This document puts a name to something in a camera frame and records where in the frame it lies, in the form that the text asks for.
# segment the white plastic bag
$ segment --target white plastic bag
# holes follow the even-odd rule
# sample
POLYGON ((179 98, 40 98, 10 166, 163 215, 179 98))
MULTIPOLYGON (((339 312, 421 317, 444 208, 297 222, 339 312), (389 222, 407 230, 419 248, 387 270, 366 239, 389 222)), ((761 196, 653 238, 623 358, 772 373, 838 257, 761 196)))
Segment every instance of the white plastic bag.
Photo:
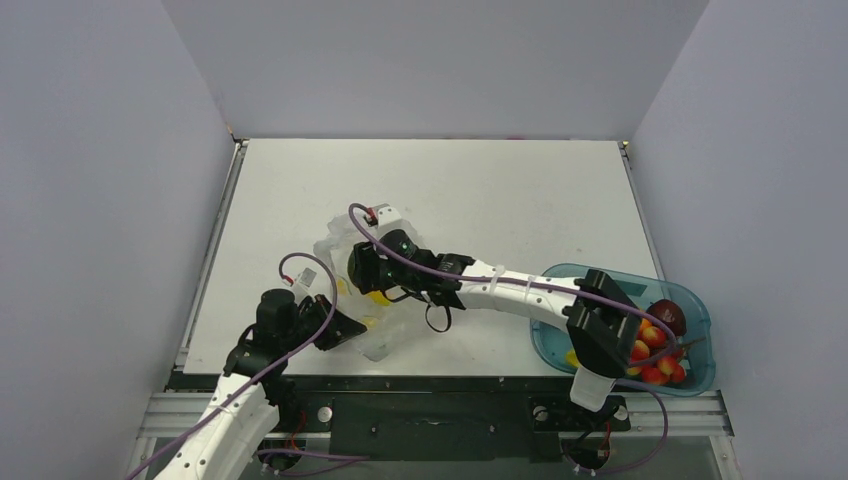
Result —
MULTIPOLYGON (((351 282, 347 272, 350 254, 356 244, 366 239, 353 226, 350 217, 339 215, 327 224, 327 228, 327 238, 313 246, 315 256, 325 262, 336 277, 339 311, 368 327, 367 332, 349 343, 369 360, 378 362, 404 342, 425 334, 424 303, 412 298, 391 303, 379 292, 362 295, 351 282)), ((403 220, 402 228, 416 245, 423 245, 409 222, 403 220)))

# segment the plastic basket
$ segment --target plastic basket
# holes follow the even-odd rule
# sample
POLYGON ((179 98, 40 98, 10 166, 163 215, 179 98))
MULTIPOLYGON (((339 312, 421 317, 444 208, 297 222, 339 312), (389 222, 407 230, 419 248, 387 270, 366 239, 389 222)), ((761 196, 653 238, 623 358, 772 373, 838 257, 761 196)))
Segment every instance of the plastic basket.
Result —
MULTIPOLYGON (((563 263, 549 268, 543 275, 556 278, 584 277, 590 268, 595 267, 563 263)), ((678 385, 666 385, 654 387, 654 389, 659 393, 676 396, 694 396, 709 389, 715 378, 715 361, 710 338, 710 315, 704 303, 689 289, 676 283, 614 270, 599 270, 603 270, 612 277, 630 300, 641 309, 647 309, 652 303, 663 298, 679 305, 686 316, 687 331, 683 336, 683 343, 705 338, 689 348, 686 361, 682 363, 686 368, 686 380, 678 385)), ((568 334, 546 323, 531 320, 531 337, 539 356, 558 370, 575 373, 577 369, 565 360, 565 354, 573 348, 568 334)))

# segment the red apple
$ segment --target red apple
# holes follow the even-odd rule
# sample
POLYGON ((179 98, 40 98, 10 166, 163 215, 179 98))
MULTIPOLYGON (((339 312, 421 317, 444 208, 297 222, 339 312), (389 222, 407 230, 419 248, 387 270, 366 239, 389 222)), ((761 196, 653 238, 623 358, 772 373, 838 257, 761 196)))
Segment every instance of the red apple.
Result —
POLYGON ((630 361, 638 362, 651 356, 651 349, 642 340, 636 340, 633 351, 630 353, 630 361))
POLYGON ((671 356, 665 356, 657 361, 657 369, 665 375, 671 375, 680 364, 671 356))
POLYGON ((674 372, 671 374, 671 381, 674 383, 681 383, 686 379, 686 370, 683 369, 683 366, 678 364, 677 367, 674 368, 674 372))
POLYGON ((662 373, 658 368, 642 368, 642 381, 649 385, 665 385, 668 383, 668 375, 662 373))
POLYGON ((686 316, 683 309, 671 300, 658 300, 648 307, 648 313, 668 325, 676 337, 686 335, 686 316))
POLYGON ((665 332, 652 326, 639 332, 639 340, 645 342, 645 345, 649 347, 659 348, 665 345, 667 338, 665 332))

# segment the white table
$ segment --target white table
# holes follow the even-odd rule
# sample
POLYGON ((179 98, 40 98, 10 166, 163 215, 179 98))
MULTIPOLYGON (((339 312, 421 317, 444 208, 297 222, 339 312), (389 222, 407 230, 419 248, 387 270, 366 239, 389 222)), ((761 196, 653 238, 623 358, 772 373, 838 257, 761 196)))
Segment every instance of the white table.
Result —
MULTIPOLYGON (((189 344, 186 373, 218 374, 286 253, 312 252, 352 202, 400 208, 434 252, 541 273, 581 263, 656 276, 615 142, 252 139, 189 344)), ((308 261, 292 261, 296 274, 308 261)), ((329 293, 329 283, 325 283, 329 293)), ((309 347, 287 374, 536 376, 559 372, 528 321, 456 312, 380 362, 309 347)))

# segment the wall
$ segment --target wall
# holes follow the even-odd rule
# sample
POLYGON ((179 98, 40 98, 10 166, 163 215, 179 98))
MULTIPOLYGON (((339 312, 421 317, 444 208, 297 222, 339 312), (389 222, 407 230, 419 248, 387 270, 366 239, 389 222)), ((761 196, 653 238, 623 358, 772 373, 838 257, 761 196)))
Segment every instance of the wall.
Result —
POLYGON ((848 3, 712 0, 633 138, 668 277, 713 317, 746 478, 844 478, 848 3))
POLYGON ((158 1, 0 6, 0 478, 126 471, 232 148, 158 1))
POLYGON ((630 138, 707 0, 163 0, 241 137, 630 138))

